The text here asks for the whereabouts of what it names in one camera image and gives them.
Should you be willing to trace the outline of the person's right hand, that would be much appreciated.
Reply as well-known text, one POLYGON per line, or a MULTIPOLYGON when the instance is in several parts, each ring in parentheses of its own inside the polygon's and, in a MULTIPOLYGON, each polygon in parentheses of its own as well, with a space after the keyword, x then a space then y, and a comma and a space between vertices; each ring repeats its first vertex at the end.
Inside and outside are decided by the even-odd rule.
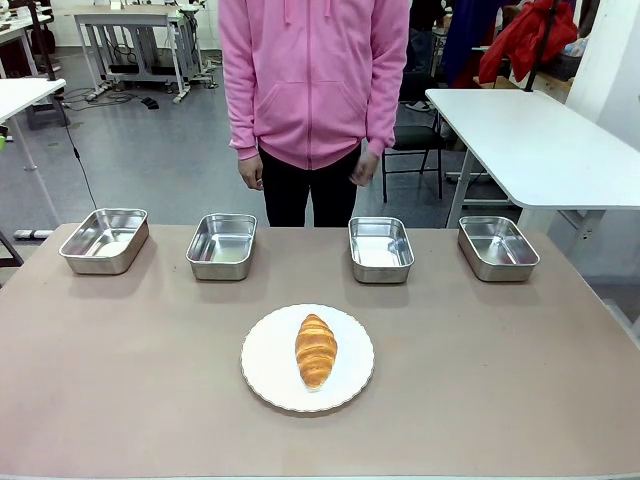
POLYGON ((245 185, 256 191, 263 190, 263 163, 259 154, 238 161, 238 171, 245 185))

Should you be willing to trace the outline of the person's left hand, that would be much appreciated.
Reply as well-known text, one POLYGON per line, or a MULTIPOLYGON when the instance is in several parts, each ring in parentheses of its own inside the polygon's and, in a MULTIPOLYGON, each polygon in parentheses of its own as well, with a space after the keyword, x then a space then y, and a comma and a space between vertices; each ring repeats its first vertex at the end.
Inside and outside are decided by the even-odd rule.
POLYGON ((364 150, 350 176, 351 182, 358 187, 367 187, 376 173, 380 157, 369 149, 364 150))

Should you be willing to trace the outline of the person's right forearm pink sleeve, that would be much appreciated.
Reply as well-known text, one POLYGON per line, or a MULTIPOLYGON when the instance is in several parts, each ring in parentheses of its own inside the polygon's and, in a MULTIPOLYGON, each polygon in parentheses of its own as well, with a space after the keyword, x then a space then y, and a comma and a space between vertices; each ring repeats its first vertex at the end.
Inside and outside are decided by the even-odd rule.
POLYGON ((240 162, 258 154, 254 134, 255 74, 251 66, 224 65, 224 86, 230 121, 230 147, 240 162))

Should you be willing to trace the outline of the steel rectangular container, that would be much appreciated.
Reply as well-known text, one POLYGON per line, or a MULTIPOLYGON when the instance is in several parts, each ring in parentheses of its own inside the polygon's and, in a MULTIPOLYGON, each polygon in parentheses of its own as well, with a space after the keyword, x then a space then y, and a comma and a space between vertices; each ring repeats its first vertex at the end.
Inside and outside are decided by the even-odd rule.
POLYGON ((528 239, 506 217, 466 216, 458 225, 458 244, 483 282, 526 282, 540 262, 528 239))
POLYGON ((241 281, 250 271, 257 220, 252 215, 214 213, 198 224, 186 251, 199 281, 241 281))
POLYGON ((363 284, 404 284, 414 254, 403 222, 393 217, 354 217, 348 226, 354 278, 363 284))
POLYGON ((90 213, 59 249, 75 274, 126 272, 149 236, 143 209, 101 208, 90 213))

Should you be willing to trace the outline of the golden croissant bread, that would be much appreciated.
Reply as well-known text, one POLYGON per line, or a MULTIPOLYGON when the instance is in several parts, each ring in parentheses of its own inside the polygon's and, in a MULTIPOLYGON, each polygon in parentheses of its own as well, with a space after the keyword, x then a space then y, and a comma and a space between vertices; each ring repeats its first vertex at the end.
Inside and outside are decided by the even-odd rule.
POLYGON ((315 314, 301 323, 295 340, 295 357, 300 377, 310 390, 323 386, 332 373, 338 345, 333 331, 315 314))

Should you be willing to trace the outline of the black trousers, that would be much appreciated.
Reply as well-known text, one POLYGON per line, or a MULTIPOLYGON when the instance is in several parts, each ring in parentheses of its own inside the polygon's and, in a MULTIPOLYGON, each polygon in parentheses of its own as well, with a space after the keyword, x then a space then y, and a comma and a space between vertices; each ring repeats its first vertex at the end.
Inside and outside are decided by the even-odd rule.
POLYGON ((264 150, 259 153, 266 213, 272 227, 304 226, 308 201, 313 204, 316 228, 342 228, 348 224, 357 195, 357 186, 350 177, 360 148, 317 170, 289 165, 264 150))

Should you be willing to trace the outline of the black office chair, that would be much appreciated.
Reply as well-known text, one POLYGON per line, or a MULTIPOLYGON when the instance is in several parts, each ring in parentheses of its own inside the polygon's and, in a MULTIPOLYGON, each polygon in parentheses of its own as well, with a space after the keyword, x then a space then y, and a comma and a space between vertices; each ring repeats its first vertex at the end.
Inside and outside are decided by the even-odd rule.
MULTIPOLYGON (((414 102, 426 99, 425 92, 436 88, 437 83, 427 73, 407 72, 403 74, 399 93, 400 102, 414 102)), ((445 149, 445 140, 441 136, 441 120, 438 112, 435 113, 431 125, 406 125, 394 128, 395 143, 390 147, 392 153, 383 151, 381 157, 382 192, 383 202, 388 202, 388 177, 397 174, 423 175, 425 172, 437 174, 438 198, 443 198, 443 164, 442 152, 445 149), (406 156, 422 153, 422 163, 417 169, 389 170, 386 164, 388 156, 406 156)))

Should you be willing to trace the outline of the pink zip hoodie torso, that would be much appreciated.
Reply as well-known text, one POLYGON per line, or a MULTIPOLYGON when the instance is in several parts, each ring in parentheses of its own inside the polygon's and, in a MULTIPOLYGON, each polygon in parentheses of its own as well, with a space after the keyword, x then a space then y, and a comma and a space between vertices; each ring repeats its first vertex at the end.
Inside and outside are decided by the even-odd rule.
POLYGON ((257 150, 304 170, 366 139, 375 61, 406 64, 409 0, 219 0, 224 65, 255 74, 257 150))

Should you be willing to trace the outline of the blue garment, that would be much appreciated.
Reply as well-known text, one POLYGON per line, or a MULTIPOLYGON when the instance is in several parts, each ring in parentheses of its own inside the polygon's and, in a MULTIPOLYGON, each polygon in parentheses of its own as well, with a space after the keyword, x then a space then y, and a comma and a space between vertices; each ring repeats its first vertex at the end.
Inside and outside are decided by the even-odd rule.
POLYGON ((482 53, 476 47, 493 41, 496 17, 503 0, 456 0, 441 65, 449 88, 474 85, 482 53))

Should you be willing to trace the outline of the grey metal workbench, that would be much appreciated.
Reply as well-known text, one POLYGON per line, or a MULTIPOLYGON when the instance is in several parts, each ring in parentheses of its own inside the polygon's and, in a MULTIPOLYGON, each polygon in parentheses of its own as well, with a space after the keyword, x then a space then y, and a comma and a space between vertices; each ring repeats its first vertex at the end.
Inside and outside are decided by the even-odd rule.
POLYGON ((105 81, 113 87, 158 83, 179 104, 193 83, 213 83, 202 61, 198 11, 176 0, 114 0, 64 14, 75 22, 94 87, 105 81))

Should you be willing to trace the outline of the white scalloped plate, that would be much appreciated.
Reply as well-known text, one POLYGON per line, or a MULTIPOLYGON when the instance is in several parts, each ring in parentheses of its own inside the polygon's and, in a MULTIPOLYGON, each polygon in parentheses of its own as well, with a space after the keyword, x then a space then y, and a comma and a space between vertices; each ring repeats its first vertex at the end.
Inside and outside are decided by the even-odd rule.
POLYGON ((242 374, 253 392, 280 409, 316 413, 351 401, 374 371, 374 348, 365 328, 351 315, 321 304, 279 308, 260 319, 241 350, 242 374), (312 389, 302 380, 295 358, 295 339, 305 318, 315 314, 337 340, 337 357, 324 384, 312 389))

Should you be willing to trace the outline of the red jacket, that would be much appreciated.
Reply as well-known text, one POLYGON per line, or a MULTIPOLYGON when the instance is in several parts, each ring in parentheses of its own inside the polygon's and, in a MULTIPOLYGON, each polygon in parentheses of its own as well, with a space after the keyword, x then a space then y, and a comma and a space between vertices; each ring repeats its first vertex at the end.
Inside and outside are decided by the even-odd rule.
MULTIPOLYGON (((551 3, 552 0, 532 0, 523 5, 516 18, 495 38, 482 56, 478 74, 481 83, 496 80, 504 58, 510 60, 517 82, 529 74, 551 3)), ((560 0, 541 64, 558 55, 567 44, 577 39, 577 35, 572 6, 566 0, 560 0)))

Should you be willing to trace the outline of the dark mesh basket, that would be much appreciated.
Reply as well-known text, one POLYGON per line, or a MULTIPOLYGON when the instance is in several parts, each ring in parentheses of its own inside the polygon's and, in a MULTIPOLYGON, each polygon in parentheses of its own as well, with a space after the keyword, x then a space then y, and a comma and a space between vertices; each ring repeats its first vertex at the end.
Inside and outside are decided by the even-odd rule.
POLYGON ((568 81, 573 78, 579 68, 588 40, 579 38, 567 44, 546 66, 546 72, 559 80, 568 81))

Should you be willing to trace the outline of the small white side table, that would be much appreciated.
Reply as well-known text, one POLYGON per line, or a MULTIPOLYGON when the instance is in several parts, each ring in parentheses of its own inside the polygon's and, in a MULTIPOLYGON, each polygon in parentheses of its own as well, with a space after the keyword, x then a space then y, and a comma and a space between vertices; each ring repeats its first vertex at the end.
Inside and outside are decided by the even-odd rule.
POLYGON ((53 230, 60 225, 59 216, 28 150, 27 142, 15 116, 27 107, 35 105, 38 101, 60 90, 65 85, 65 79, 0 79, 0 124, 8 123, 14 144, 22 159, 23 170, 29 175, 29 179, 35 182, 35 191, 40 194, 44 202, 44 213, 53 230))

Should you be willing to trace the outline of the black stand pole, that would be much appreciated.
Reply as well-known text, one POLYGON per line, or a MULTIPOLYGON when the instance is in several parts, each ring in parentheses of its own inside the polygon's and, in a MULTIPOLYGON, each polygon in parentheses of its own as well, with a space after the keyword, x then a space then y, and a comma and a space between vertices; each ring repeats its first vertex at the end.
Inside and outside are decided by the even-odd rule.
POLYGON ((55 77, 55 73, 54 73, 50 58, 46 51, 44 35, 42 33, 40 21, 38 19, 36 3, 34 0, 25 0, 25 5, 28 7, 31 15, 33 33, 35 35, 36 43, 39 47, 40 54, 41 54, 48 78, 50 81, 54 81, 56 77, 55 77))

